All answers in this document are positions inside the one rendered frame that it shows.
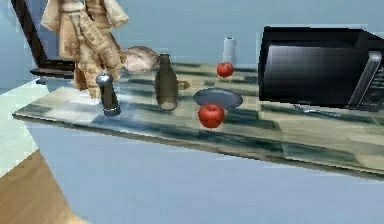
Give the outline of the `red tomato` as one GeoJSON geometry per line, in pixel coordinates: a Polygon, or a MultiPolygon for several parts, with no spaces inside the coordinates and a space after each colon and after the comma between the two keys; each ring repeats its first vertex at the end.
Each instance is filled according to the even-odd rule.
{"type": "Polygon", "coordinates": [[[220,77],[227,78],[233,74],[234,68],[233,68],[232,64],[229,62],[220,62],[216,66],[216,71],[220,77]]]}

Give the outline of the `black pepper shaker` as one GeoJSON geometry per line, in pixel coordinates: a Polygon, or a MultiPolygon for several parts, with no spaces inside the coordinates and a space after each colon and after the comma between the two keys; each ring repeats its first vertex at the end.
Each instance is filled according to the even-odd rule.
{"type": "Polygon", "coordinates": [[[97,76],[103,112],[106,117],[115,117],[121,113],[120,105],[113,86],[113,77],[103,73],[97,76]]]}

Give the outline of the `red apple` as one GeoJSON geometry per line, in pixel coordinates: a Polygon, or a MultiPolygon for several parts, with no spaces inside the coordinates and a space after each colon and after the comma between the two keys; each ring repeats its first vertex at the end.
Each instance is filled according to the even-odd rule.
{"type": "Polygon", "coordinates": [[[206,128],[217,128],[224,120],[224,109],[215,104],[204,104],[197,112],[200,123],[206,128]]]}

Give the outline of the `grey round plate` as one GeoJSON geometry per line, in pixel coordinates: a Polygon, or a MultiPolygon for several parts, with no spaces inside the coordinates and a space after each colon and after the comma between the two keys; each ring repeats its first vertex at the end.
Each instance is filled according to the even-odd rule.
{"type": "Polygon", "coordinates": [[[243,98],[239,93],[222,88],[199,90],[194,94],[193,99],[200,106],[204,104],[215,104],[226,110],[235,109],[243,103],[243,98]]]}

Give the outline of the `olive green glass bottle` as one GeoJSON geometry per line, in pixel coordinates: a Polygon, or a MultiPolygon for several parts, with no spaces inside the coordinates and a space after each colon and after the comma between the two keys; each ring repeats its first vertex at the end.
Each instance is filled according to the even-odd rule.
{"type": "Polygon", "coordinates": [[[155,93],[158,106],[164,111],[172,111],[177,107],[178,80],[174,72],[170,55],[159,55],[159,69],[155,76],[155,93]]]}

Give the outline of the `marbled green worktop counter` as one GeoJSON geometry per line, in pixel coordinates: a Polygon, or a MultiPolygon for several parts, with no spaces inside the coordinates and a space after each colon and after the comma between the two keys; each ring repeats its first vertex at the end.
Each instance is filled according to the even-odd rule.
{"type": "Polygon", "coordinates": [[[69,201],[93,224],[384,224],[384,112],[305,114],[262,102],[257,75],[227,80],[207,65],[180,64],[190,83],[177,109],[156,104],[152,73],[125,74],[122,111],[66,80],[17,110],[69,201]],[[239,93],[217,128],[204,127],[193,96],[239,93]]]}

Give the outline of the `white vase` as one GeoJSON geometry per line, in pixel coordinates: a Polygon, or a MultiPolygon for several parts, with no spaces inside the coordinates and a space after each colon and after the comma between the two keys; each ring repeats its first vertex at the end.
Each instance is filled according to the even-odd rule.
{"type": "Polygon", "coordinates": [[[236,64],[236,39],[225,37],[223,41],[222,61],[236,64]]]}

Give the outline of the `beige cloth statue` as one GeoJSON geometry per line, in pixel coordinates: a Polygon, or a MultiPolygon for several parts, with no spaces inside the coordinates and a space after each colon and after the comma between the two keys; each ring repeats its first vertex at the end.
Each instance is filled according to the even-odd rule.
{"type": "Polygon", "coordinates": [[[126,55],[111,29],[128,20],[116,0],[48,0],[40,23],[58,34],[59,56],[75,62],[74,87],[99,98],[98,75],[120,79],[126,55]]]}

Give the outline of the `black microwave oven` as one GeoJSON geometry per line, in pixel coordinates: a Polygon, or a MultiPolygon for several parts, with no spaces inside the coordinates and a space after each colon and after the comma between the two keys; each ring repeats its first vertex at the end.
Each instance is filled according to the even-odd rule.
{"type": "Polygon", "coordinates": [[[363,29],[263,30],[262,101],[377,112],[384,105],[384,38],[363,29]]]}

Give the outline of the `silver butter knife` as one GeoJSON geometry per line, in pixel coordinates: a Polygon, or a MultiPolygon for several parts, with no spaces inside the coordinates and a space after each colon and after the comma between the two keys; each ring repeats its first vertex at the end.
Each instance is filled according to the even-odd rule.
{"type": "Polygon", "coordinates": [[[301,111],[302,113],[305,114],[317,114],[317,115],[322,115],[322,116],[327,116],[327,117],[341,117],[341,114],[335,113],[335,112],[329,112],[329,111],[324,111],[324,110],[318,110],[318,109],[313,109],[311,107],[304,107],[301,105],[293,105],[295,109],[298,111],[301,111]]]}

